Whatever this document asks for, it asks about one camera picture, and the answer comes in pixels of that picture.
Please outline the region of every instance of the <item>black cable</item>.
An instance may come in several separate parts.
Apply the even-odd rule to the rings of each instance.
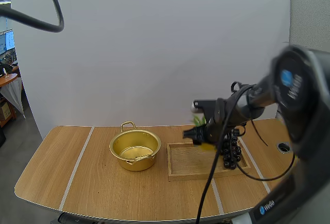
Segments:
[[[266,179],[255,178],[255,177],[249,175],[247,172],[245,172],[245,171],[244,171],[244,170],[238,165],[237,162],[236,162],[236,165],[237,165],[237,167],[241,170],[241,172],[242,172],[244,175],[248,176],[250,179],[254,179],[254,180],[257,180],[257,181],[272,181],[272,180],[279,179],[279,178],[283,177],[283,176],[284,176],[284,175],[290,170],[290,168],[293,166],[294,159],[295,159],[295,154],[293,153],[292,161],[291,161],[289,167],[284,171],[284,173],[282,173],[281,175],[278,175],[278,176],[276,176],[276,177],[274,177],[274,178],[266,178]]]
[[[268,147],[268,144],[267,144],[267,143],[262,139],[262,137],[260,136],[260,134],[259,134],[259,132],[258,132],[256,126],[254,125],[253,120],[251,120],[251,123],[252,123],[252,126],[253,126],[254,130],[256,131],[258,137],[260,138],[260,140],[262,140],[262,142],[265,143],[265,145]]]
[[[244,136],[245,133],[246,133],[246,128],[245,128],[246,123],[245,123],[244,125],[240,125],[240,126],[242,126],[242,127],[244,128],[244,132],[243,132],[242,134],[237,135],[237,137],[239,137],[239,136]]]
[[[53,0],[57,18],[58,25],[53,25],[51,23],[43,22],[26,14],[23,14],[17,10],[7,8],[3,5],[0,5],[0,16],[10,18],[14,21],[20,22],[24,25],[34,27],[36,29],[48,31],[48,32],[61,32],[64,29],[64,18],[61,11],[60,3],[58,0]]]
[[[198,212],[197,212],[197,217],[196,217],[196,224],[199,224],[200,223],[203,203],[204,203],[204,200],[205,200],[205,197],[206,197],[207,190],[208,190],[208,188],[210,186],[210,183],[211,183],[213,174],[215,173],[214,171],[216,169],[217,162],[218,162],[218,157],[220,155],[220,150],[221,150],[221,147],[222,147],[222,144],[223,144],[224,131],[226,130],[226,128],[228,126],[229,119],[231,118],[231,115],[233,113],[233,110],[234,110],[234,108],[235,108],[235,106],[236,106],[239,98],[243,95],[243,93],[245,93],[248,89],[251,89],[252,87],[253,87],[252,85],[246,86],[246,87],[242,87],[240,89],[241,92],[238,93],[238,95],[237,95],[237,97],[235,99],[235,103],[233,103],[232,108],[228,111],[227,117],[225,119],[224,125],[222,127],[222,130],[221,130],[221,133],[220,133],[220,136],[219,136],[219,142],[218,142],[218,148],[217,148],[216,156],[214,157],[214,160],[213,160],[213,163],[212,163],[212,167],[211,167],[211,171],[210,171],[210,174],[208,176],[208,179],[206,181],[206,184],[205,184],[205,187],[204,187],[202,196],[201,196],[201,202],[200,202],[200,205],[198,207]]]

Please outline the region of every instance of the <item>metal pot rim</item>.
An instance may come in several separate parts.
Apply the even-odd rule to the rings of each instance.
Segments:
[[[109,148],[110,148],[110,151],[111,153],[117,157],[118,159],[121,159],[121,160],[124,160],[124,161],[134,161],[135,159],[128,159],[128,158],[125,158],[125,157],[121,157],[119,156],[118,154],[116,154],[113,150],[113,143],[122,135],[125,135],[125,134],[128,134],[128,133],[131,133],[131,132],[143,132],[143,133],[148,133],[149,135],[152,135],[156,140],[157,140],[157,148],[155,151],[153,151],[153,153],[151,154],[151,156],[153,157],[159,150],[160,150],[160,146],[161,146],[161,143],[160,143],[160,138],[159,136],[157,136],[155,133],[152,133],[150,131],[147,131],[147,130],[141,130],[141,129],[133,129],[133,130],[126,130],[126,131],[123,131],[117,135],[115,135],[111,141],[110,141],[110,144],[109,144]]]

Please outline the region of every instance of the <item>pot handle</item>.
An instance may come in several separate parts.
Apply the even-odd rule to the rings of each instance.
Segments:
[[[153,159],[154,157],[151,156],[151,154],[147,154],[146,156],[140,156],[140,157],[136,157],[134,159],[134,161],[126,161],[129,165],[134,165],[135,163],[145,160],[145,159]]]
[[[122,125],[120,126],[120,132],[123,132],[124,125],[128,125],[128,124],[132,124],[133,128],[136,129],[136,126],[132,121],[126,121],[126,122],[122,123]]]

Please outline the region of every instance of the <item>desk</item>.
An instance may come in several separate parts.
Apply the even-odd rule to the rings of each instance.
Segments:
[[[5,85],[11,83],[16,78],[17,78],[17,74],[16,73],[8,74],[8,77],[7,78],[6,78],[6,76],[0,77],[0,87],[3,87]]]
[[[240,140],[262,175],[275,176],[290,164],[276,143],[289,141],[276,119],[256,121],[266,147],[250,124]],[[15,194],[54,210],[119,220],[195,218],[206,180],[168,181],[167,143],[183,142],[191,126],[143,127],[161,139],[156,163],[141,172],[124,170],[109,151],[119,127],[55,127],[42,142],[15,186]],[[258,177],[254,168],[252,175]],[[244,175],[216,178],[202,216],[219,216],[253,207],[278,182],[263,184]]]

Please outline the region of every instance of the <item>wooden tray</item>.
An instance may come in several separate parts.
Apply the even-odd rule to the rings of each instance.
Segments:
[[[215,151],[194,147],[192,143],[168,143],[169,181],[207,179],[215,154]],[[245,158],[245,150],[242,148],[241,161],[238,164],[249,173],[251,167]],[[219,157],[214,178],[238,174],[242,172],[238,168],[234,170],[225,168],[222,156]]]

